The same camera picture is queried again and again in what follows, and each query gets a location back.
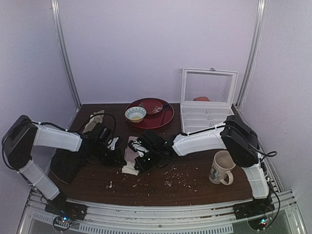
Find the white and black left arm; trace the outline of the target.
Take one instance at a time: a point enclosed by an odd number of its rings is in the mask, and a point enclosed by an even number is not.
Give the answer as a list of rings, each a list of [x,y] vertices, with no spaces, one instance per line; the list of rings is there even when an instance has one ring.
[[[118,143],[120,138],[102,122],[88,123],[87,131],[71,131],[51,122],[35,122],[21,115],[1,141],[6,166],[38,190],[48,201],[64,202],[64,192],[35,163],[34,147],[54,148],[52,173],[61,181],[69,182],[89,157],[96,157],[105,166],[124,166]]]

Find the aluminium frame post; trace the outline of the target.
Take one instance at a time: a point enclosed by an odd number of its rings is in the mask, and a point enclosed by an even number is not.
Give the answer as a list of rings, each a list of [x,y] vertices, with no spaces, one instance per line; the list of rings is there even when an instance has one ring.
[[[244,76],[243,76],[243,81],[241,84],[241,88],[240,88],[239,95],[237,98],[237,103],[236,103],[237,108],[240,108],[240,109],[243,108],[243,103],[246,101],[247,94],[248,94],[251,81],[252,81],[252,77],[253,77],[253,73],[254,73],[256,54],[257,54],[260,41],[262,38],[266,2],[267,2],[266,0],[258,1],[252,43],[250,47],[246,69],[245,69]]]
[[[70,64],[70,60],[69,60],[68,52],[66,48],[65,37],[64,37],[64,32],[63,32],[62,22],[61,22],[60,9],[59,9],[59,1],[51,0],[50,2],[51,2],[51,7],[52,7],[52,14],[53,14],[54,24],[56,28],[56,34],[58,38],[60,53],[61,53],[64,68],[65,68],[65,72],[66,72],[66,77],[68,80],[69,88],[70,88],[76,109],[79,109],[81,107],[81,101],[80,101],[78,90],[74,81],[74,76],[73,76],[73,72],[71,69],[71,64]]]

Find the yellow and blue patterned bowl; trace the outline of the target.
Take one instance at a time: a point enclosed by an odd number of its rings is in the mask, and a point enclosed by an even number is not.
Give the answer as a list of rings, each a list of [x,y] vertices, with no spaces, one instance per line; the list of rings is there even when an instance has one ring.
[[[147,112],[144,108],[135,106],[126,110],[125,117],[128,121],[132,123],[142,122],[145,118]]]

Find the beige mug with blue design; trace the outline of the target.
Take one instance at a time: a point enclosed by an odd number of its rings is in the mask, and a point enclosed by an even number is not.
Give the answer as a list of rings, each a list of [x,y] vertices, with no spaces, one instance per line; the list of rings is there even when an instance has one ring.
[[[232,185],[234,176],[232,170],[236,167],[230,153],[222,150],[218,151],[213,158],[209,180],[213,184]]]

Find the beige crumpled cloth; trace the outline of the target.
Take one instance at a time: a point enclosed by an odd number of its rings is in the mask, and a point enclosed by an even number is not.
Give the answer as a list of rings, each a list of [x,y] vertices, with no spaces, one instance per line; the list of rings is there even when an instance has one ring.
[[[90,132],[94,129],[97,123],[103,122],[104,117],[104,110],[100,110],[98,112],[94,112],[92,115],[90,115],[91,119],[84,125],[82,133]]]

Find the red round lacquer tray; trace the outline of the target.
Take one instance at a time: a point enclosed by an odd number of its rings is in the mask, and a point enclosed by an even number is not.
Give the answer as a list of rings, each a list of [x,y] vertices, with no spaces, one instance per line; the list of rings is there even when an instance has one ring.
[[[140,129],[157,129],[168,124],[175,115],[168,102],[158,98],[142,98],[129,104],[125,109],[125,119]]]

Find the right aluminium frame post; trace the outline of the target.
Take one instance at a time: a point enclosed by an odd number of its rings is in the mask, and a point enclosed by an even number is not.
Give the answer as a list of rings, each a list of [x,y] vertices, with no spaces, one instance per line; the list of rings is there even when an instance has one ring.
[[[252,43],[250,47],[246,69],[245,69],[244,76],[243,76],[243,81],[241,84],[241,88],[240,88],[239,95],[237,98],[237,103],[236,103],[237,108],[240,108],[240,109],[243,108],[243,103],[246,101],[247,94],[248,94],[251,81],[252,81],[252,77],[253,77],[253,73],[254,73],[256,54],[257,54],[260,41],[262,38],[266,2],[267,2],[266,0],[258,1]]]

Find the aluminium front rail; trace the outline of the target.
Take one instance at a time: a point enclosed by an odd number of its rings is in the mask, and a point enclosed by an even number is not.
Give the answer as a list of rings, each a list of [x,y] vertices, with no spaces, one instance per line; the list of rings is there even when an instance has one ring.
[[[208,205],[175,207],[120,206],[68,199],[69,202],[87,207],[84,220],[78,220],[64,232],[85,234],[227,234],[234,233],[234,225],[246,226],[252,234],[307,234],[301,213],[292,190],[278,193],[280,211],[275,221],[264,232],[255,231],[248,221],[236,219],[234,205],[249,202],[239,200]],[[33,221],[50,225],[52,233],[59,234],[52,221],[56,215],[47,213],[40,195],[28,196],[17,234],[30,234]]]

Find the left aluminium frame post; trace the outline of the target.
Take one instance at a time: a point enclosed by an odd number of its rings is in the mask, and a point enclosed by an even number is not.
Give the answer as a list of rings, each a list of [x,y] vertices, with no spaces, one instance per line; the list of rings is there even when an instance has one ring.
[[[50,2],[51,2],[51,7],[52,7],[52,14],[53,14],[54,24],[56,28],[56,34],[58,38],[60,53],[61,53],[64,68],[65,68],[65,72],[66,72],[66,77],[68,80],[69,88],[70,88],[76,109],[79,109],[81,107],[81,101],[80,101],[78,90],[74,81],[74,76],[73,76],[73,72],[71,69],[71,64],[70,64],[70,60],[69,60],[68,52],[66,48],[65,37],[64,37],[64,32],[63,32],[62,22],[61,22],[60,9],[59,9],[59,1],[51,0]]]

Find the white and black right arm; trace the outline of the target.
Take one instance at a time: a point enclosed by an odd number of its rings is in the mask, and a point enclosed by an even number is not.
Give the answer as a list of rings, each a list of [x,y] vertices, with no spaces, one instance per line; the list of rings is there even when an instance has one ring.
[[[229,152],[234,163],[244,170],[252,189],[253,201],[267,203],[271,198],[263,161],[276,156],[277,152],[262,152],[256,132],[238,116],[227,116],[223,123],[207,129],[180,132],[168,140],[148,129],[136,140],[130,140],[128,147],[139,154],[135,158],[135,169],[141,173],[156,166],[160,161],[170,160],[175,156],[224,149]]]

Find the pink and cream underwear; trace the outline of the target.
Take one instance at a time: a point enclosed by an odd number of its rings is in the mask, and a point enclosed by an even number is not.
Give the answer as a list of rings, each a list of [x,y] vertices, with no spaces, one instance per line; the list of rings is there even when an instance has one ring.
[[[139,156],[138,152],[132,151],[129,146],[125,149],[124,159],[126,165],[122,167],[122,173],[137,176],[139,170],[135,169],[135,159]]]

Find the small red floral dish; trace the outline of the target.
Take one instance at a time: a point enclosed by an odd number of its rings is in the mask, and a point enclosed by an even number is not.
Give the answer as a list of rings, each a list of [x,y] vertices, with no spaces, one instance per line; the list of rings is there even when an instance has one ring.
[[[157,100],[144,100],[139,104],[139,107],[144,108],[146,110],[146,114],[154,115],[162,110],[163,105]]]

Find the white compartment box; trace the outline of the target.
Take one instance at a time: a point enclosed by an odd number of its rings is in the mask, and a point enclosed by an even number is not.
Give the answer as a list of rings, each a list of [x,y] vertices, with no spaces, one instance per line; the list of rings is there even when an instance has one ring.
[[[180,118],[185,133],[213,127],[233,114],[232,104],[239,72],[183,68]],[[194,101],[208,97],[210,101]]]

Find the purple spoon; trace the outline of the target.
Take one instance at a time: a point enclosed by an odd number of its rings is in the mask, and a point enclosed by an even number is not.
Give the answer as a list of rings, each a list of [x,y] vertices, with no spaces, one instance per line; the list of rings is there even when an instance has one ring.
[[[166,103],[163,108],[162,108],[162,111],[163,111],[163,116],[162,116],[162,120],[161,120],[161,123],[160,125],[163,125],[164,124],[164,119],[165,119],[165,116],[166,116],[166,113],[167,111],[169,111],[170,109],[170,105],[168,103]]]

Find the black striped garment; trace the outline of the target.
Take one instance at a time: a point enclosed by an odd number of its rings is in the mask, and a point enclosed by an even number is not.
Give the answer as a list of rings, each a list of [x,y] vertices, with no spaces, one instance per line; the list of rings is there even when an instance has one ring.
[[[61,182],[69,185],[79,170],[87,164],[88,156],[81,151],[56,149],[50,164],[50,172]]]

